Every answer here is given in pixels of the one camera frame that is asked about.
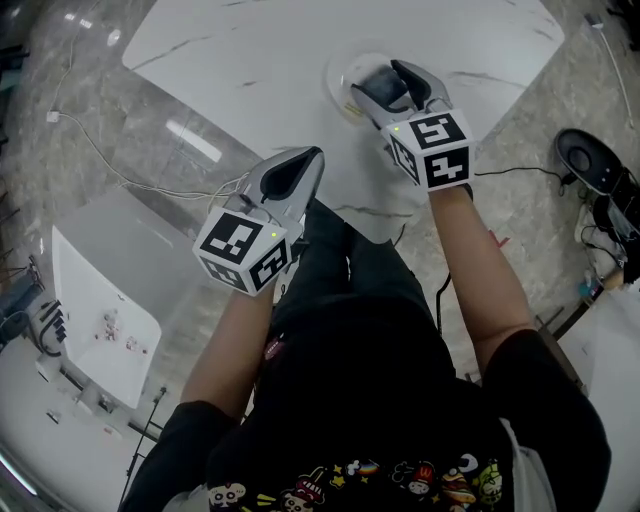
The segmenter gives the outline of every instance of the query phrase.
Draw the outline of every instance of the sticker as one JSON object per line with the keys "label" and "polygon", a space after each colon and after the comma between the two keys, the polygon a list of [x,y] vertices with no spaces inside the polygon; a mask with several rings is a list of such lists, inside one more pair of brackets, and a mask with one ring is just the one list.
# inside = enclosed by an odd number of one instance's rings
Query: sticker
{"label": "sticker", "polygon": [[465,453],[462,457],[460,457],[460,461],[458,462],[458,469],[461,473],[471,473],[472,471],[478,469],[478,461],[470,453]]}
{"label": "sticker", "polygon": [[451,114],[425,117],[411,121],[409,126],[423,150],[466,139]]}
{"label": "sticker", "polygon": [[269,507],[275,503],[276,499],[266,494],[258,494],[258,506]]}
{"label": "sticker", "polygon": [[435,470],[429,462],[420,462],[407,488],[422,501],[433,485]]}
{"label": "sticker", "polygon": [[262,224],[223,213],[200,249],[239,265],[258,238]]}
{"label": "sticker", "polygon": [[489,466],[478,476],[478,493],[485,505],[495,505],[502,498],[502,475],[498,471],[498,461],[490,460]]}
{"label": "sticker", "polygon": [[242,277],[235,270],[231,270],[230,268],[226,268],[220,263],[214,263],[213,261],[209,261],[206,258],[200,256],[202,263],[209,271],[209,275],[220,281],[221,283],[227,284],[229,286],[233,286],[237,290],[242,290],[243,292],[247,291],[247,287],[242,280]]}
{"label": "sticker", "polygon": [[225,484],[209,489],[209,504],[211,510],[229,508],[237,503],[247,490],[242,484]]}
{"label": "sticker", "polygon": [[399,140],[391,136],[391,148],[396,163],[406,172],[416,185],[420,185],[416,157]]}
{"label": "sticker", "polygon": [[469,148],[458,148],[424,158],[429,188],[469,179]]}
{"label": "sticker", "polygon": [[310,475],[300,475],[296,488],[284,491],[282,507],[285,512],[312,512],[313,505],[324,503],[324,491],[320,487],[320,479],[325,469],[317,467]]}
{"label": "sticker", "polygon": [[464,510],[477,499],[458,468],[452,468],[448,474],[442,476],[442,493],[451,503],[451,508],[456,506]]}
{"label": "sticker", "polygon": [[359,460],[354,460],[351,464],[347,464],[347,475],[373,475],[380,471],[380,466],[373,461],[369,462],[360,462]]}
{"label": "sticker", "polygon": [[393,468],[393,473],[391,473],[391,480],[397,484],[402,484],[407,475],[412,474],[414,469],[414,467],[409,466],[406,462],[396,464],[395,468]]}
{"label": "sticker", "polygon": [[334,476],[329,483],[336,489],[342,489],[344,487],[345,480],[343,476]]}

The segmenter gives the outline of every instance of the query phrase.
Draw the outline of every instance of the black cable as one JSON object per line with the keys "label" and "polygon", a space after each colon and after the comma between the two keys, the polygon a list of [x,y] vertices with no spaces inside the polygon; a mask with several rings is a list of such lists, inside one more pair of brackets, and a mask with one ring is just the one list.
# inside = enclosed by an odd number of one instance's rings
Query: black cable
{"label": "black cable", "polygon": [[440,333],[440,336],[442,336],[442,317],[440,314],[440,296],[447,289],[450,282],[451,282],[451,273],[447,274],[447,280],[442,285],[442,288],[440,288],[436,292],[436,322],[437,322],[438,332]]}
{"label": "black cable", "polygon": [[509,169],[505,169],[503,171],[491,171],[491,172],[481,172],[476,173],[476,176],[496,176],[498,174],[507,174],[511,171],[540,171],[544,174],[548,174],[549,176],[555,176],[560,181],[560,188],[558,189],[558,195],[560,197],[564,196],[564,183],[562,183],[562,176],[557,172],[548,171],[547,169],[543,169],[542,167],[510,167]]}
{"label": "black cable", "polygon": [[404,228],[405,228],[405,224],[402,225],[402,229],[400,230],[400,236],[393,244],[394,247],[400,243],[400,240],[402,240],[402,235],[404,235]]}
{"label": "black cable", "polygon": [[151,424],[151,420],[153,419],[153,415],[156,412],[156,409],[158,408],[158,404],[160,403],[160,399],[165,395],[165,393],[167,392],[167,388],[165,388],[164,386],[160,388],[160,393],[158,394],[157,397],[155,397],[153,399],[153,410],[151,411],[151,414],[149,415],[149,419],[147,420],[147,424],[144,426],[144,430],[142,431],[142,434],[140,435],[140,440],[138,441],[138,446],[136,446],[136,451],[133,454],[133,458],[131,459],[131,464],[129,465],[129,469],[127,470],[127,481],[124,484],[124,489],[122,489],[122,496],[120,496],[120,503],[118,504],[118,510],[120,510],[120,507],[122,506],[122,502],[124,501],[124,497],[127,494],[127,487],[129,487],[129,481],[131,480],[131,475],[133,474],[133,467],[136,464],[136,460],[138,459],[138,456],[142,456],[138,453],[138,450],[140,450],[140,446],[142,445],[142,440],[145,438],[145,435],[147,433],[147,430],[149,429],[149,425]]}
{"label": "black cable", "polygon": [[587,242],[587,241],[584,239],[584,231],[585,231],[586,229],[589,229],[589,228],[593,228],[593,229],[600,229],[600,228],[598,228],[598,226],[585,226],[585,227],[583,227],[583,228],[582,228],[582,231],[580,231],[580,241],[583,243],[583,245],[584,245],[585,247],[589,247],[590,249],[596,249],[596,250],[599,250],[599,251],[606,252],[609,256],[611,256],[611,259],[612,259],[612,260],[614,261],[614,263],[616,264],[616,267],[619,267],[619,266],[620,266],[620,263],[619,263],[619,261],[618,261],[618,258],[616,258],[616,256],[614,256],[614,254],[613,254],[611,251],[609,251],[609,249],[605,249],[604,247],[600,247],[600,246],[598,246],[598,245],[592,244],[591,242]]}

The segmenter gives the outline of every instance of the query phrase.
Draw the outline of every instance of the person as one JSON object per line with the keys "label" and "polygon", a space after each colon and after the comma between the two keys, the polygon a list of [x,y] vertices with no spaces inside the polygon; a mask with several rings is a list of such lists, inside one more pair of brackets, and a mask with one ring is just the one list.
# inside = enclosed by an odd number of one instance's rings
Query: person
{"label": "person", "polygon": [[231,295],[122,511],[597,508],[611,458],[597,413],[470,194],[430,201],[482,385],[456,378],[392,244],[315,201],[289,290],[273,315],[273,284]]}

